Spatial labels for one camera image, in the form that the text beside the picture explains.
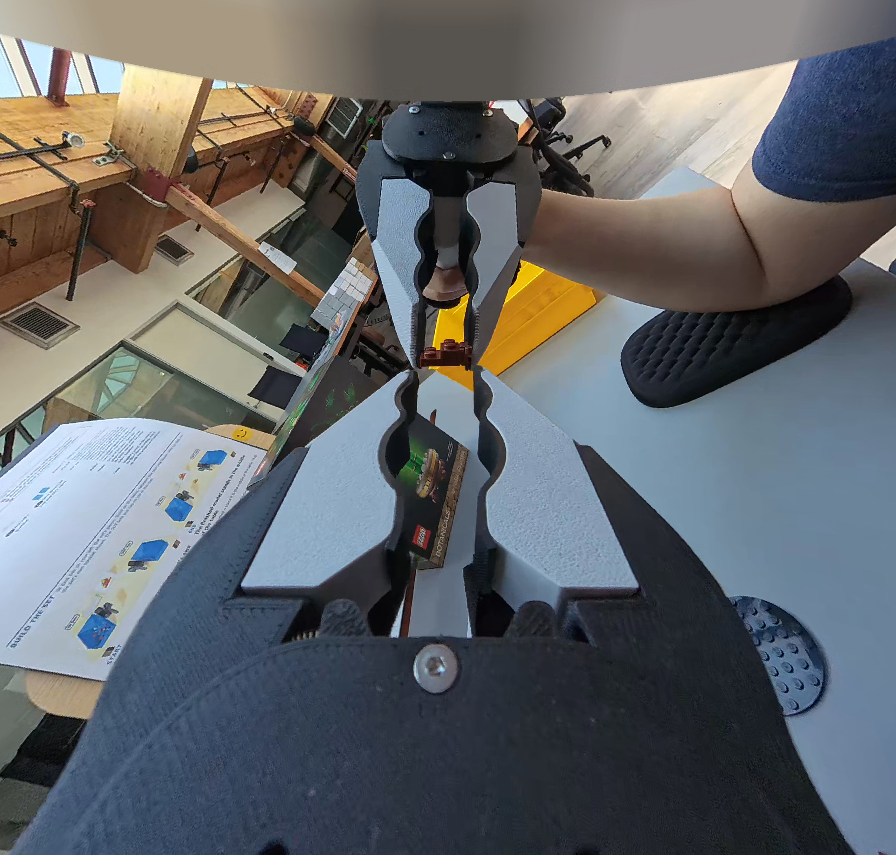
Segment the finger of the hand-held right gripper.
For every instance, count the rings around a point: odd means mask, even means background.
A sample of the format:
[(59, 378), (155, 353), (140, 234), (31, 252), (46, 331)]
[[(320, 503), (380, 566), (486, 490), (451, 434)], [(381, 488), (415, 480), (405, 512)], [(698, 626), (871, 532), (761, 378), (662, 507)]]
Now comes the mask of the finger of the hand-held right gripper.
[(419, 232), (431, 207), (430, 193), (412, 180), (382, 181), (376, 235), (372, 240), (375, 264), (395, 332), (412, 366), (420, 365), (425, 341), (425, 307), (418, 285), (424, 251)]
[(489, 182), (467, 196), (466, 207), (479, 234), (467, 267), (466, 341), (480, 364), (520, 262), (516, 188)]

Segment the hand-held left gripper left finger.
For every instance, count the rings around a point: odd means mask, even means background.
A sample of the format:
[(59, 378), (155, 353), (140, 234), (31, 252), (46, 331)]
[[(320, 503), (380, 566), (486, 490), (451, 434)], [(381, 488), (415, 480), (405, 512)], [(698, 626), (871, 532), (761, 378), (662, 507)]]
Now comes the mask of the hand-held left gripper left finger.
[(409, 580), (404, 496), (419, 375), (398, 374), (315, 438), (241, 581), (247, 595), (299, 597), (317, 610), (356, 603), (376, 635), (391, 631)]

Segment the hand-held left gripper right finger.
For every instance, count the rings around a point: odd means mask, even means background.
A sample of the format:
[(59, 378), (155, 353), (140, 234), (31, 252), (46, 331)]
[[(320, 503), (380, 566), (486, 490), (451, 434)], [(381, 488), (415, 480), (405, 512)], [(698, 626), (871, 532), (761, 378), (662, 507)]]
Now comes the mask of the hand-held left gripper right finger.
[(639, 585), (574, 439), (486, 369), (474, 371), (476, 500), (465, 567), (474, 636), (500, 636), (513, 613), (546, 603), (557, 619), (579, 600)]

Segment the small brown toy brick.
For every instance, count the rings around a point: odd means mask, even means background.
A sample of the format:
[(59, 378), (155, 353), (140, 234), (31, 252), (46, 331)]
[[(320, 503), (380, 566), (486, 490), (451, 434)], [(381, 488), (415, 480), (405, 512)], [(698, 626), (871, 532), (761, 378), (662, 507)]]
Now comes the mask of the small brown toy brick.
[(473, 360), (472, 344), (445, 339), (440, 345), (431, 345), (420, 353), (420, 368), (463, 368), (470, 370)]

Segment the person's right forearm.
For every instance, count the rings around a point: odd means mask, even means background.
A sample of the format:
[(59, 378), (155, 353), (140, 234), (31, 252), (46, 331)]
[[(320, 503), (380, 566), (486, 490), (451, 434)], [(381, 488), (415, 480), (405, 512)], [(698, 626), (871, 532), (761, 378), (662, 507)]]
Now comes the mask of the person's right forearm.
[(862, 247), (857, 203), (812, 203), (763, 187), (744, 167), (731, 189), (655, 199), (544, 194), (523, 250), (530, 263), (605, 293), (685, 312), (794, 299)]

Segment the white desk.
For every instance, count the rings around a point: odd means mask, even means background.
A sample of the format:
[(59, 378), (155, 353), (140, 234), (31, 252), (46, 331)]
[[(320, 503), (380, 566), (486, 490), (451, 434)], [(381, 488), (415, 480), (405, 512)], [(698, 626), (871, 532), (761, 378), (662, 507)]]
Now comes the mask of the white desk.
[(894, 231), (843, 272), (847, 318), (696, 401), (635, 399), (620, 354), (655, 316), (607, 296), (501, 379), (591, 446), (689, 544), (728, 596), (802, 620), (827, 660), (788, 719), (857, 853), (894, 853)]

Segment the person's right hand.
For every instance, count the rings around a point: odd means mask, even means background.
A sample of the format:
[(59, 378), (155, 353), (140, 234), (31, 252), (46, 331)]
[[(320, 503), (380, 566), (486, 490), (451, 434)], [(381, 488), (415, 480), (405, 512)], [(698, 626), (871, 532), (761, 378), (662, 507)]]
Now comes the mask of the person's right hand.
[(423, 289), (423, 296), (432, 305), (453, 307), (468, 295), (464, 274), (459, 266), (434, 267)]

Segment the stack of white boxes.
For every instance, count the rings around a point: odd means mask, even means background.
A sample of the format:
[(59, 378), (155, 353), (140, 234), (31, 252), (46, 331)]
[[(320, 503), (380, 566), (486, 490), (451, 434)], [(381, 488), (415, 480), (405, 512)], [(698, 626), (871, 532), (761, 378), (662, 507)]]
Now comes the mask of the stack of white boxes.
[(327, 329), (342, 328), (367, 300), (375, 287), (375, 272), (350, 258), (310, 315)]

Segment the yellow plastic bin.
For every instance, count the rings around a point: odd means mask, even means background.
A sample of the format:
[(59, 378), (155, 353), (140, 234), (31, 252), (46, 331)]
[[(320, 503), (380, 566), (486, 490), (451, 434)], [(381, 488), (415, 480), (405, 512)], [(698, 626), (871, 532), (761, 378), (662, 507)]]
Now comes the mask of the yellow plastic bin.
[(522, 262), (482, 366), (500, 375), (604, 297), (599, 289)]

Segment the black instruction booklet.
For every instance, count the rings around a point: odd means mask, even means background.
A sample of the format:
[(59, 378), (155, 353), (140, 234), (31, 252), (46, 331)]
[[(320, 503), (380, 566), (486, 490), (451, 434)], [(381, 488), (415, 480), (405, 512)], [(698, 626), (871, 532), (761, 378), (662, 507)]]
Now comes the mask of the black instruction booklet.
[(397, 476), (403, 503), (401, 543), (416, 569), (442, 568), (469, 449), (430, 419), (409, 426), (409, 460)]

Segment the black chair back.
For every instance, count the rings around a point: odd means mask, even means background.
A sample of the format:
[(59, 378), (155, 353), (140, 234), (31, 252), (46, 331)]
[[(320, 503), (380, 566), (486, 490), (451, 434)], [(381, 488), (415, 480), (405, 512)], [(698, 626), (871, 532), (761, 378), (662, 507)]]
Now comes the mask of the black chair back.
[(294, 323), (281, 339), (280, 346), (309, 364), (317, 359), (328, 340), (328, 332)]
[(248, 398), (283, 410), (290, 403), (302, 379), (301, 376), (294, 373), (269, 366), (265, 368), (263, 376), (249, 392)]

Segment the wooden diagonal brace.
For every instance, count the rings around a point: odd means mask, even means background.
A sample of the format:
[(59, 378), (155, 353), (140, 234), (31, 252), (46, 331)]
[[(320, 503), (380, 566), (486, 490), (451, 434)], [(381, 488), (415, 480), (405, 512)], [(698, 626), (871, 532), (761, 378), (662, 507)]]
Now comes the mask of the wooden diagonal brace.
[(210, 232), (225, 245), (254, 266), (263, 270), (279, 284), (296, 294), (312, 307), (316, 307), (324, 297), (324, 292), (313, 285), (297, 271), (289, 273), (278, 267), (268, 256), (265, 256), (258, 243), (243, 234), (234, 224), (204, 203), (189, 189), (181, 184), (172, 184), (165, 193), (166, 203), (187, 219)]

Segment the printed instruction sheet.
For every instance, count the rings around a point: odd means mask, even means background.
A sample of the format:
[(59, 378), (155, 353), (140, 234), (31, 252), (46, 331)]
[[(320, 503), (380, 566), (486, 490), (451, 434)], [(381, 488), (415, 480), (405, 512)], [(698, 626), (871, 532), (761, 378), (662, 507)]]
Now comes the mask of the printed instruction sheet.
[(2, 473), (1, 663), (104, 681), (265, 452), (159, 420), (61, 425)]

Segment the dark round studded plate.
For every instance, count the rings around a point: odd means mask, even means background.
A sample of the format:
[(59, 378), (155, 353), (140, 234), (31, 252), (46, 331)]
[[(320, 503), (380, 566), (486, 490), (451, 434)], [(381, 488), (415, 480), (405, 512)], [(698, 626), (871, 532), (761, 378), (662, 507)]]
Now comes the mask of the dark round studded plate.
[(785, 717), (811, 710), (823, 698), (828, 666), (808, 628), (767, 600), (732, 596), (729, 601), (751, 637)]

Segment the person's blue shirt sleeve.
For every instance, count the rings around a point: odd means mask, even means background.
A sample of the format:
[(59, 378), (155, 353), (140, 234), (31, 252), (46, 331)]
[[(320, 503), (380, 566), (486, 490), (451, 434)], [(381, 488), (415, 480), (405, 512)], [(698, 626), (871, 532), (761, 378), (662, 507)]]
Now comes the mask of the person's blue shirt sleeve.
[(895, 194), (895, 40), (801, 59), (752, 158), (773, 193), (814, 203)]

